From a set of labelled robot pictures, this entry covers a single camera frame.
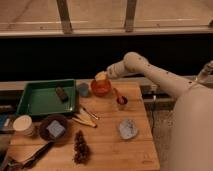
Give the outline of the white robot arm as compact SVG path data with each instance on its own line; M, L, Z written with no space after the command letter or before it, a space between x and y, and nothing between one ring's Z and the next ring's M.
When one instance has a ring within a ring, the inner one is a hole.
M213 88L204 85L213 72L207 62L194 80L152 65L128 52L123 59L95 75L98 80L142 74L176 102L169 150L169 171L213 171Z

